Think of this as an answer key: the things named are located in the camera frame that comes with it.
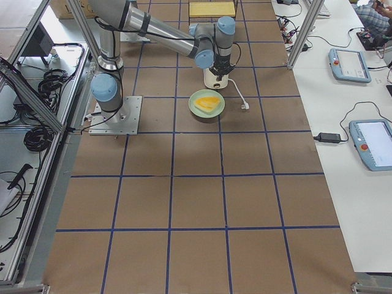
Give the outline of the white toaster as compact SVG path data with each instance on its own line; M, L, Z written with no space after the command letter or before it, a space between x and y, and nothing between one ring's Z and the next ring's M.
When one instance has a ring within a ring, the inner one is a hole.
M203 81L209 89L224 89L228 85L229 75L218 76L214 75L209 69L203 70Z

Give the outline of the green plate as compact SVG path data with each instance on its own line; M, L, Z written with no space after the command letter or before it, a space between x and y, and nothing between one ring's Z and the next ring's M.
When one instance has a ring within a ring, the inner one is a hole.
M195 99L200 98L200 97L209 97L209 96L215 96L220 98L220 105L211 113L204 113L200 111L199 109L196 109L193 105L193 102ZM199 90L195 93L193 93L190 98L189 98L189 109L191 112L201 118L214 118L221 114L225 108L225 101L224 98L216 91L213 91L211 89L202 89Z

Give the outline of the yellow toast on plate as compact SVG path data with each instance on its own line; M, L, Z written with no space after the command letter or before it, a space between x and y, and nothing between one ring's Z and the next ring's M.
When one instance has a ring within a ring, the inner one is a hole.
M215 96L200 97L193 102L194 107L204 113L213 112L220 104L221 99Z

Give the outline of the black power adapter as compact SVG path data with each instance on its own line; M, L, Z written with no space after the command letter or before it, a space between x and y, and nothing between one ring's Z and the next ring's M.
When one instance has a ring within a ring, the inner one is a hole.
M334 143L334 144L340 143L342 141L340 134L325 133L325 132L320 132L318 135L314 136L313 139L320 143Z

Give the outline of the upper blue teach pendant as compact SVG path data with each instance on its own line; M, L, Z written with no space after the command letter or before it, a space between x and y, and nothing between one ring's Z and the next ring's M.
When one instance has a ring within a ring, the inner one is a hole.
M361 51L332 48L328 53L335 79L356 83L370 83L372 78Z

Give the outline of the blue teach pendant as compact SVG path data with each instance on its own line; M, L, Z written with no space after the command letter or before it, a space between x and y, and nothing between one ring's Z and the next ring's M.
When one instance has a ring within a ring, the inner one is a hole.
M370 83L372 78L361 51L332 48L328 53L335 79L356 83Z
M391 171L391 127L386 119L349 122L350 136L370 171Z

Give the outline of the person in plaid shirt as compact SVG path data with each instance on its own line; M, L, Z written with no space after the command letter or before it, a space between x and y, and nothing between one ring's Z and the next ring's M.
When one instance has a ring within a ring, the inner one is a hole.
M352 4L352 7L373 36L387 32L391 24L391 1L367 1L366 4Z

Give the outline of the lower blue teach pendant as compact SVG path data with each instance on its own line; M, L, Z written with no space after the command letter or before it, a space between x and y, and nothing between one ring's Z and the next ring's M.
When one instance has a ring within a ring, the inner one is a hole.
M391 127L386 119L349 122L350 136L370 171L391 171Z

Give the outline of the cardboard box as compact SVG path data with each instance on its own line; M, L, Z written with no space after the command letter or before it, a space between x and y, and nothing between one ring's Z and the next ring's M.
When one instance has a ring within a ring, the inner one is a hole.
M95 12L92 10L92 7L89 5L88 0L78 0L78 2L86 18L94 18L96 16ZM51 0L49 5L58 19L74 19L74 16L72 15L66 0Z

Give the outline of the black monitor left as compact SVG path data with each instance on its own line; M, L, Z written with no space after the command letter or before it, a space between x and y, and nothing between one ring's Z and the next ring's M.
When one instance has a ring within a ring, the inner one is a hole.
M49 56L53 46L53 40L43 24L39 22L21 57L40 57L43 64L48 66L48 61L45 58Z

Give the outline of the aluminium frame post right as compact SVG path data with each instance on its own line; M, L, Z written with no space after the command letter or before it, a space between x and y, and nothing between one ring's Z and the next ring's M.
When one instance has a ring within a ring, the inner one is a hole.
M288 57L287 68L293 69L295 63L302 52L303 46L305 44L306 38L308 37L317 15L319 14L324 0L315 0L309 7L309 10L304 18L303 24L300 27L300 32L295 40L291 53Z

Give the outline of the aluminium frame beam left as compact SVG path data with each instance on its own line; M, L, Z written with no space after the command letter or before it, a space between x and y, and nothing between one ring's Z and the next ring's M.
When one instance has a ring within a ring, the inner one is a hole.
M4 58L1 58L1 74L8 84L15 88L20 100L36 112L51 130L56 133L64 132L65 126L58 121L57 116L41 101L39 95L25 80L20 71Z

